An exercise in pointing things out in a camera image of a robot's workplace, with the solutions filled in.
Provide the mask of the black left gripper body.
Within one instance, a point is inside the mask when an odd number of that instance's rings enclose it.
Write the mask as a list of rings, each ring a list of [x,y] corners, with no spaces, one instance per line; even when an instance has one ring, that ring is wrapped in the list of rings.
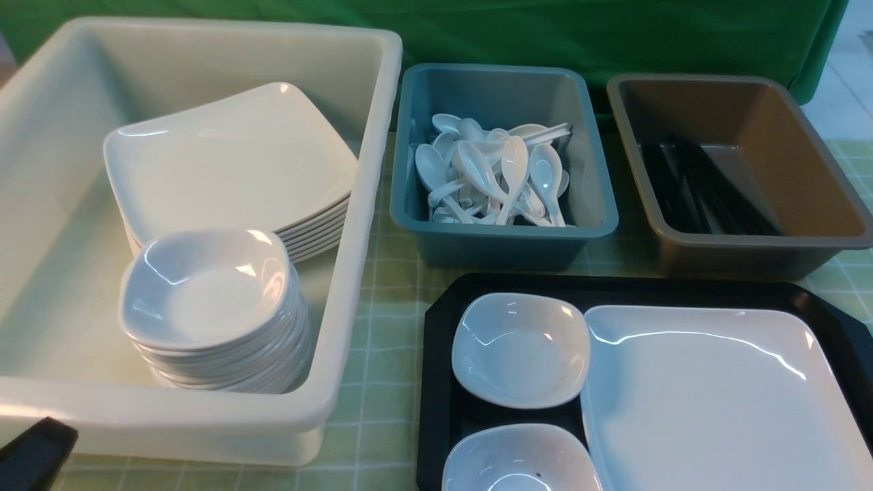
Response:
[[[1,449],[2,490],[50,490],[77,444],[79,431],[44,417]]]

